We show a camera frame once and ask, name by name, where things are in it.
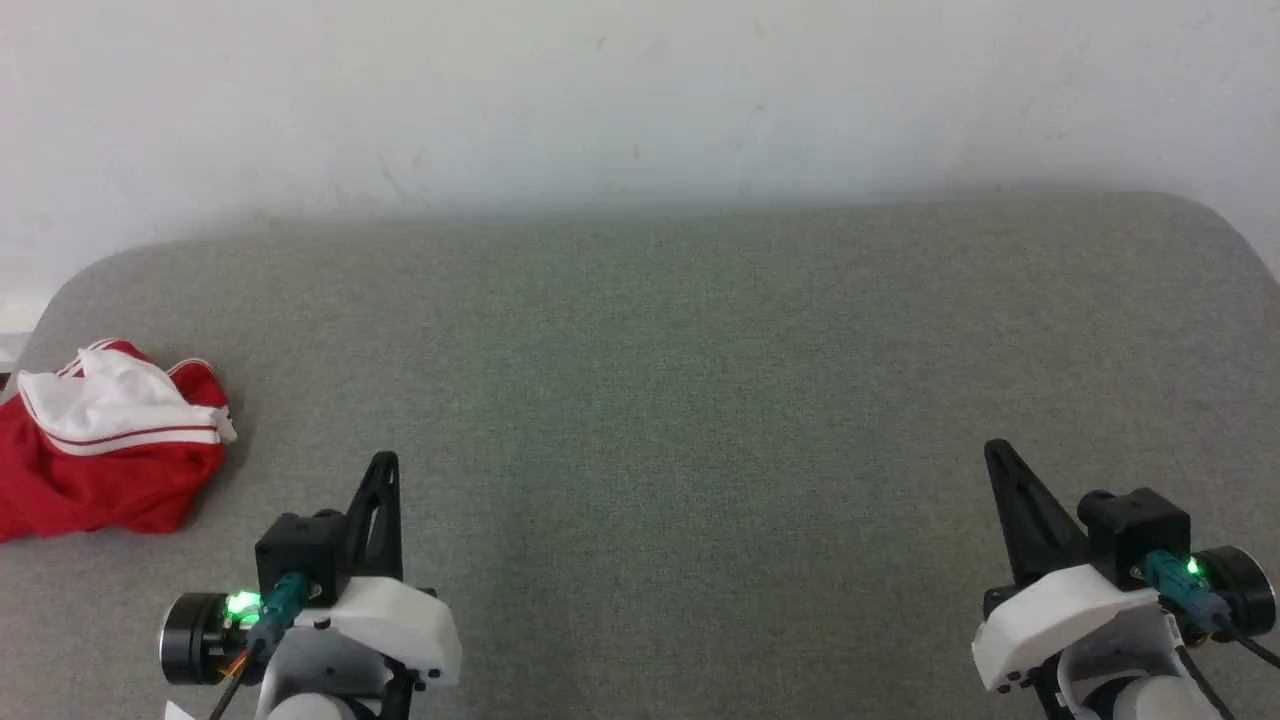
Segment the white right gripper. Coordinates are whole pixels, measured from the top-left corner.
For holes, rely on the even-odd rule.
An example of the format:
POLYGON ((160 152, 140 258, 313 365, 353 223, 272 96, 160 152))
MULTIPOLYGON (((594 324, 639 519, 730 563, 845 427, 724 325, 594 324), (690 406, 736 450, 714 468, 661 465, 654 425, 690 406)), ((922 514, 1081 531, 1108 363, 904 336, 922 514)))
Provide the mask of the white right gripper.
POLYGON ((1029 585, 975 632, 986 689, 1034 691, 1046 720, 1235 720, 1190 652, 1235 643, 1277 666, 1260 643, 1277 596, 1254 559, 1235 546, 1156 551, 1133 573, 1146 584, 1121 592, 1082 565, 1085 533, 1006 439, 988 441, 984 460, 1012 582, 1029 585))

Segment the grey-green fabric sofa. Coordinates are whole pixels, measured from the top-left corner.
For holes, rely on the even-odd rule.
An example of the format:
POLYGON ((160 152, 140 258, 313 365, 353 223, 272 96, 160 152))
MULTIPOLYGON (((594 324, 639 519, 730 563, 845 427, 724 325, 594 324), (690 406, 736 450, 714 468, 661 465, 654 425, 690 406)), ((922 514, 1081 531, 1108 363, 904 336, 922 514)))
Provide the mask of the grey-green fabric sofa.
POLYGON ((205 717, 165 611, 381 450, 465 653, 415 720, 1037 720, 969 650, 997 437, 1280 587, 1280 283, 1171 195, 223 228, 74 275, 20 366, 109 337, 210 363, 239 438, 175 534, 0 544, 0 720, 205 717))

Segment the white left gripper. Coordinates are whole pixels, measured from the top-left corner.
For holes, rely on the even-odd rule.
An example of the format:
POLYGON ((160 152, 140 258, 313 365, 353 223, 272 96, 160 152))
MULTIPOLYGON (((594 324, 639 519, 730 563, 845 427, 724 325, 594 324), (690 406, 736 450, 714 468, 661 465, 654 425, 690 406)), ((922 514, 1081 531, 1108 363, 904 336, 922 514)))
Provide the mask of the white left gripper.
POLYGON ((160 667, 173 685, 239 676, 261 703, 408 703, 454 685, 462 644, 451 609, 404 584, 401 466, 380 451, 346 512, 349 580, 328 609, 306 609, 282 641, 247 659, 265 598, 255 591, 187 593, 166 611, 160 667))

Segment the red and white shirt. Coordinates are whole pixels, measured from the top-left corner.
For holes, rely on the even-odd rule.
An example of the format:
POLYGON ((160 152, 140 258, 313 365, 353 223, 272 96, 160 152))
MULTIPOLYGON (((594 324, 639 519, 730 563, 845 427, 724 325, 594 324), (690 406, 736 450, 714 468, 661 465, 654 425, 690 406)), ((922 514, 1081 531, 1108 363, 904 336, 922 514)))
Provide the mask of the red and white shirt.
POLYGON ((0 544, 119 528, 170 534, 237 433, 215 370, 108 338, 0 402, 0 544))

